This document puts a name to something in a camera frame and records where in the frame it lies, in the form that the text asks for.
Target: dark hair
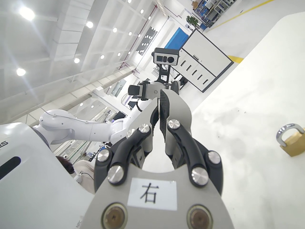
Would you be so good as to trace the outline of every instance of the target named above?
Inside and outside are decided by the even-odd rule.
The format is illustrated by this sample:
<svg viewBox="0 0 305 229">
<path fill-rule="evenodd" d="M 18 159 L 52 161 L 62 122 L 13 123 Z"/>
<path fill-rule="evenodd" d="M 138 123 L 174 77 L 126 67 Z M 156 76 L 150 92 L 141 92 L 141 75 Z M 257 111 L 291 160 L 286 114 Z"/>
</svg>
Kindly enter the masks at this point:
<svg viewBox="0 0 305 229">
<path fill-rule="evenodd" d="M 74 168 L 72 163 L 70 163 L 67 159 L 61 157 L 61 156 L 57 156 L 56 157 L 58 159 L 58 161 L 61 163 L 61 165 L 66 169 L 66 171 L 69 174 L 73 174 L 74 173 Z"/>
</svg>

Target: white cabinet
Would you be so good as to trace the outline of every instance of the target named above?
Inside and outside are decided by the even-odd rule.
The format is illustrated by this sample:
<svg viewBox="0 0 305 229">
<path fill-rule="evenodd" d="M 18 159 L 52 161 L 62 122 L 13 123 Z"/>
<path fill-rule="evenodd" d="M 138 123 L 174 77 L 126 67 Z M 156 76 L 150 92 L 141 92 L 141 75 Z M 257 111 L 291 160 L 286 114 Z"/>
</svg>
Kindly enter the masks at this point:
<svg viewBox="0 0 305 229">
<path fill-rule="evenodd" d="M 232 64 L 232 61 L 198 30 L 191 34 L 182 50 L 197 59 L 216 77 Z"/>
<path fill-rule="evenodd" d="M 198 30 L 179 50 L 174 68 L 190 83 L 204 92 L 233 62 Z"/>
</svg>

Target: silver bolt head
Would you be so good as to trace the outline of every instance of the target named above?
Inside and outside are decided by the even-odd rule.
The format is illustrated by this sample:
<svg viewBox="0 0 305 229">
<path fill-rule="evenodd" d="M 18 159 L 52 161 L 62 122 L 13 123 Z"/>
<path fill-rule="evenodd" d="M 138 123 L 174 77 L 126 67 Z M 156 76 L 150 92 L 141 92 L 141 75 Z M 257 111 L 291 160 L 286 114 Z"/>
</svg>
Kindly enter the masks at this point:
<svg viewBox="0 0 305 229">
<path fill-rule="evenodd" d="M 178 120 L 172 119 L 168 122 L 168 126 L 171 129 L 178 129 L 180 127 L 180 122 Z"/>
<path fill-rule="evenodd" d="M 209 160 L 213 163 L 213 164 L 218 164 L 220 163 L 221 159 L 220 159 L 220 155 L 215 152 L 215 151 L 210 151 L 208 153 L 208 157 L 209 157 Z"/>
<path fill-rule="evenodd" d="M 201 167 L 196 167 L 192 170 L 192 179 L 198 185 L 206 185 L 209 182 L 208 172 Z"/>
<path fill-rule="evenodd" d="M 107 180 L 110 183 L 118 183 L 123 179 L 124 170 L 120 165 L 112 166 L 108 171 Z"/>
<path fill-rule="evenodd" d="M 142 134 L 147 134 L 150 130 L 150 127 L 148 124 L 142 124 L 140 127 L 139 127 L 139 131 L 142 133 Z"/>
<path fill-rule="evenodd" d="M 101 150 L 98 155 L 97 155 L 97 160 L 100 162 L 104 162 L 108 159 L 109 157 L 109 150 L 108 149 L 103 149 Z"/>
<path fill-rule="evenodd" d="M 128 130 L 126 133 L 126 138 L 129 138 L 130 136 L 132 136 L 134 131 L 135 131 L 135 129 Z"/>
</svg>

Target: potted plant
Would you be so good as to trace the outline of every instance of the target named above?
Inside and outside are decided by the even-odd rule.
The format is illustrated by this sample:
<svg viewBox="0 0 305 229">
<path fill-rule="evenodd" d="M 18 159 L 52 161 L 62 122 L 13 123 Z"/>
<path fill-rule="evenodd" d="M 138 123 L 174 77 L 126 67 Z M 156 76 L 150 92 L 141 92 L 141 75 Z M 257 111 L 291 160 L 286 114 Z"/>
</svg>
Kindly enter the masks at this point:
<svg viewBox="0 0 305 229">
<path fill-rule="evenodd" d="M 198 24 L 197 18 L 194 18 L 194 17 L 192 17 L 192 16 L 187 16 L 187 17 L 186 17 L 186 22 L 187 22 L 189 25 L 192 25 L 192 26 L 194 26 L 195 28 L 197 28 L 197 24 Z"/>
</svg>

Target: brass screw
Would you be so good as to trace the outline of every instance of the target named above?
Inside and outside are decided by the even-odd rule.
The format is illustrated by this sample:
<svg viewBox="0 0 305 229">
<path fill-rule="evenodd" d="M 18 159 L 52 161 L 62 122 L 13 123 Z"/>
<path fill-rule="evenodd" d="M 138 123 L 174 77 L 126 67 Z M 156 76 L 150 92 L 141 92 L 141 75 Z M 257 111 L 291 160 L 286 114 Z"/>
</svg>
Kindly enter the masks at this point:
<svg viewBox="0 0 305 229">
<path fill-rule="evenodd" d="M 123 206 L 113 204 L 109 206 L 103 216 L 103 225 L 105 229 L 121 229 L 125 227 L 126 217 Z"/>
<path fill-rule="evenodd" d="M 209 211 L 201 205 L 194 205 L 189 209 L 187 220 L 190 229 L 210 229 L 212 226 Z"/>
</svg>

